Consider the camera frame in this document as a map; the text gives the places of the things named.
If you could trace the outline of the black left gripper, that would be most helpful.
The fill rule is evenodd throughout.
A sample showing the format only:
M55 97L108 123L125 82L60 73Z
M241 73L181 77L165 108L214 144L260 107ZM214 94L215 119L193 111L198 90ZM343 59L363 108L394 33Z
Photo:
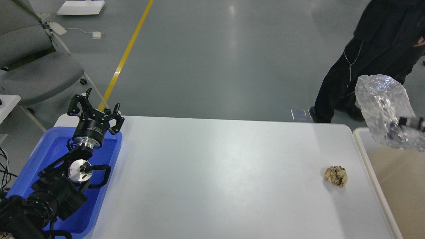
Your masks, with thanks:
M80 146L98 149L104 142L106 131L116 135L120 132L125 118L120 113L121 103L115 105L110 115L94 114L94 108L88 100L91 91L92 88L88 88L85 93L74 95L70 100L67 115L79 117L72 141ZM115 125L109 125L111 120L115 120Z

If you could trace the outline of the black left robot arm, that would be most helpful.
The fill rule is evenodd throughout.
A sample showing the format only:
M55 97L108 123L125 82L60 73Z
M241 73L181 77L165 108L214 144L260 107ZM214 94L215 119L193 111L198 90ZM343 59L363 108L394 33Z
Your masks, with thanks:
M95 109L89 102L91 90L70 100L67 114L78 117L79 122L68 139L68 151L37 173L27 197L9 195L1 200L2 239L71 239L69 231L54 229L55 222L68 219L88 201L86 190L108 184L113 170L110 163L92 164L89 160L108 134L120 132L125 119L120 103L110 113Z

